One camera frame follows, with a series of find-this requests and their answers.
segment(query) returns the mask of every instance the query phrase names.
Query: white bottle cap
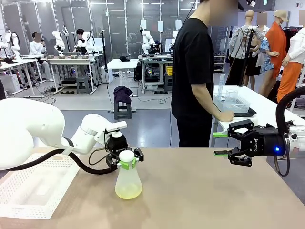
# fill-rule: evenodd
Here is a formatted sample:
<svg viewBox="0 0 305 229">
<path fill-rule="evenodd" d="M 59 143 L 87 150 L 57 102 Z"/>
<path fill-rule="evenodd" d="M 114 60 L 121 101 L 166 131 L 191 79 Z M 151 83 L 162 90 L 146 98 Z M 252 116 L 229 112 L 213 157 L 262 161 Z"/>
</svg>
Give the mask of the white bottle cap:
<svg viewBox="0 0 305 229">
<path fill-rule="evenodd" d="M 119 158 L 122 162 L 132 162 L 134 160 L 134 152 L 131 150 L 124 150 L 120 152 Z"/>
</svg>

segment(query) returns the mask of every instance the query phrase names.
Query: white shirt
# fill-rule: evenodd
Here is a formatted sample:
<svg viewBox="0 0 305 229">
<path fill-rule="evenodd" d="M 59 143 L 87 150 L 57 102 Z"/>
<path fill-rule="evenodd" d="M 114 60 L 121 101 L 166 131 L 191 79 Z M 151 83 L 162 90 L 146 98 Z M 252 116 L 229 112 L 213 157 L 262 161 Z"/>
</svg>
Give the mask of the white shirt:
<svg viewBox="0 0 305 229">
<path fill-rule="evenodd" d="M 235 29 L 230 40 L 229 54 L 233 58 L 244 59 L 246 53 L 246 47 L 249 43 L 250 30 L 248 29 L 251 25 L 243 25 Z M 254 28 L 256 37 L 262 41 L 264 36 L 258 28 Z"/>
<path fill-rule="evenodd" d="M 46 52 L 46 48 L 41 43 L 36 43 L 35 41 L 30 43 L 30 55 L 44 57 L 43 52 Z"/>
<path fill-rule="evenodd" d="M 290 62 L 304 63 L 305 60 L 305 28 L 290 39 L 290 48 L 288 51 Z"/>
</svg>

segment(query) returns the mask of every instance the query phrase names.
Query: beige tabletop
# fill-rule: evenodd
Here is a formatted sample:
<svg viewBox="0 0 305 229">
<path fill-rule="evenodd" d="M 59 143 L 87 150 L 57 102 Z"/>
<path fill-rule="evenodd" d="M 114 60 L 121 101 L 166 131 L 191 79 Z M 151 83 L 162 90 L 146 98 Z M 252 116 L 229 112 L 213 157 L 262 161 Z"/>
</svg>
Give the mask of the beige tabletop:
<svg viewBox="0 0 305 229">
<path fill-rule="evenodd" d="M 263 158 L 241 167 L 214 157 L 212 148 L 142 151 L 145 161 L 137 167 L 143 191 L 138 198 L 116 196 L 117 171 L 95 176 L 80 170 L 50 220 L 0 218 L 0 228 L 304 228 L 304 205 Z M 95 159 L 103 155 L 98 152 Z"/>
</svg>

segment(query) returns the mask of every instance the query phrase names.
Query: orange jumpsuit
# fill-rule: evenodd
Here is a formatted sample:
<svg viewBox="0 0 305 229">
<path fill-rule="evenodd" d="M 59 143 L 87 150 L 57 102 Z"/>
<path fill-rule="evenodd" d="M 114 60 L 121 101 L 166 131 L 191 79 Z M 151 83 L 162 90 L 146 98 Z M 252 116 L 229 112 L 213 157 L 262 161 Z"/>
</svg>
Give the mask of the orange jumpsuit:
<svg viewBox="0 0 305 229">
<path fill-rule="evenodd" d="M 274 64 L 273 75 L 272 78 L 276 79 L 280 73 L 282 61 L 286 57 L 286 36 L 280 25 L 276 22 L 273 22 L 271 28 L 266 34 L 266 38 L 268 39 L 270 50 L 279 52 L 280 55 L 278 57 L 271 56 L 271 63 Z"/>
</svg>

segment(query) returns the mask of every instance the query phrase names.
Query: white plastic basket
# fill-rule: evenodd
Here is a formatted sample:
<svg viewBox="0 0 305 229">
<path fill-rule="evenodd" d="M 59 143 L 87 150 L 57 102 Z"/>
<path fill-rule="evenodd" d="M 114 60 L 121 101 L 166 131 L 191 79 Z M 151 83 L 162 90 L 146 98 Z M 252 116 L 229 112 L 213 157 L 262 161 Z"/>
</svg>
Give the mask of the white plastic basket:
<svg viewBox="0 0 305 229">
<path fill-rule="evenodd" d="M 236 114 L 245 114 L 249 111 L 250 103 L 241 97 L 237 97 L 236 103 L 234 104 L 226 104 L 224 101 L 225 95 L 217 96 L 214 94 L 213 102 L 215 106 L 217 106 L 217 108 L 222 112 L 233 111 Z"/>
<path fill-rule="evenodd" d="M 42 155 L 33 154 L 26 163 Z M 13 172 L 0 185 L 0 216 L 50 219 L 79 169 L 69 156 L 56 155 Z"/>
</svg>

